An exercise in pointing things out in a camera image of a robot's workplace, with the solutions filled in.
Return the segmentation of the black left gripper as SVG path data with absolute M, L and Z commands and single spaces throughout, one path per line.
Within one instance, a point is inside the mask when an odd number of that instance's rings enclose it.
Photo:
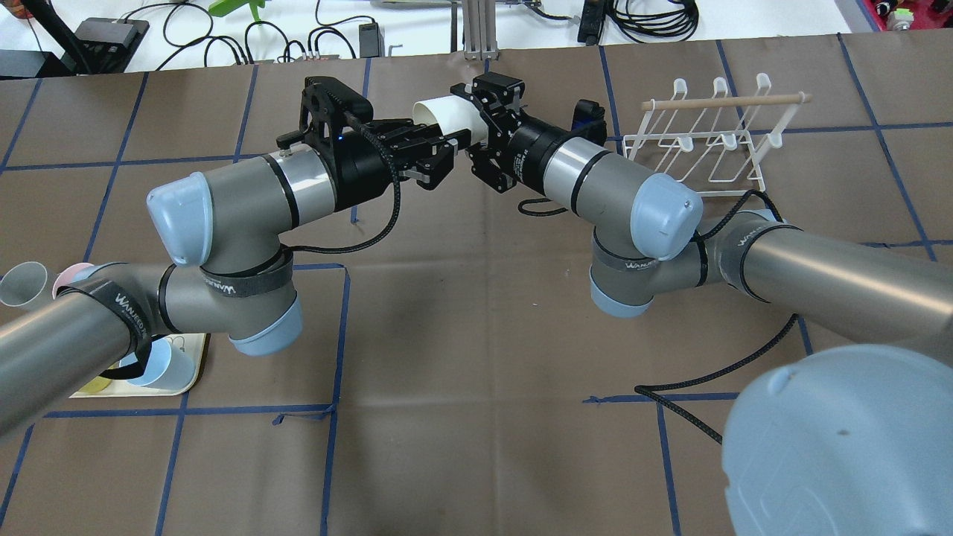
M 435 190 L 455 166 L 456 143 L 443 143 L 446 138 L 438 125 L 393 118 L 372 120 L 369 130 L 385 148 L 395 150 L 395 166 L 401 181 L 415 181 L 424 190 Z M 366 136 L 345 127 L 331 138 L 335 211 L 374 200 L 394 187 L 394 177 L 383 156 Z

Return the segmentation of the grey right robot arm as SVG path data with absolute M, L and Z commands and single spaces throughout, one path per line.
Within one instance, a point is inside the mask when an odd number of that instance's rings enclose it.
M 522 109 L 524 82 L 489 72 L 450 88 L 474 173 L 593 224 L 591 295 L 634 318 L 664 292 L 721 284 L 847 340 L 760 374 L 721 445 L 739 535 L 951 533 L 951 268 L 810 234 L 700 194 Z

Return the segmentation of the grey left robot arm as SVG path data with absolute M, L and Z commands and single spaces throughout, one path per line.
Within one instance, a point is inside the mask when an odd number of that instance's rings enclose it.
M 50 299 L 2 327 L 2 438 L 20 434 L 95 376 L 158 377 L 171 364 L 153 343 L 170 334 L 225 334 L 268 356 L 303 331 L 293 284 L 297 248 L 280 237 L 415 179 L 431 187 L 474 141 L 435 121 L 307 119 L 277 150 L 154 189 L 147 210 L 170 264 L 84 267 Z

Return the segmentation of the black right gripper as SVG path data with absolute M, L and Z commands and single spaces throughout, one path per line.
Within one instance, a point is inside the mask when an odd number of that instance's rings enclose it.
M 567 139 L 565 129 L 523 111 L 525 89 L 523 80 L 493 71 L 450 86 L 450 95 L 473 102 L 488 125 L 487 142 L 465 152 L 472 174 L 500 194 L 517 183 L 544 194 L 546 166 Z

